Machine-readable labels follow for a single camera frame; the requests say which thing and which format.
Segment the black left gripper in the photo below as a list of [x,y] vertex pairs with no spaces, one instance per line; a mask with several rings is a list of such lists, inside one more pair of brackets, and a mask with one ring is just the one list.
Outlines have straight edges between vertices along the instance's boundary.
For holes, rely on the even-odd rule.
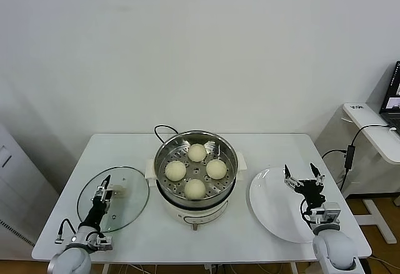
[[92,201],[92,207],[85,217],[84,221],[81,222],[80,226],[99,226],[103,216],[106,214],[108,208],[109,195],[106,195],[106,189],[108,189],[111,175],[103,180],[103,186],[98,186]]

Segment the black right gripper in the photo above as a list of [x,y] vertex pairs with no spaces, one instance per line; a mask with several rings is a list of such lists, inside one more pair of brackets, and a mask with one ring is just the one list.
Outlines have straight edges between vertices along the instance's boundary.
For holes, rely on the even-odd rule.
[[292,190],[295,190],[296,193],[303,195],[308,209],[315,209],[322,207],[323,203],[326,201],[325,196],[322,194],[325,176],[321,174],[313,163],[310,163],[310,167],[315,180],[299,181],[292,177],[288,166],[284,165],[284,182]]

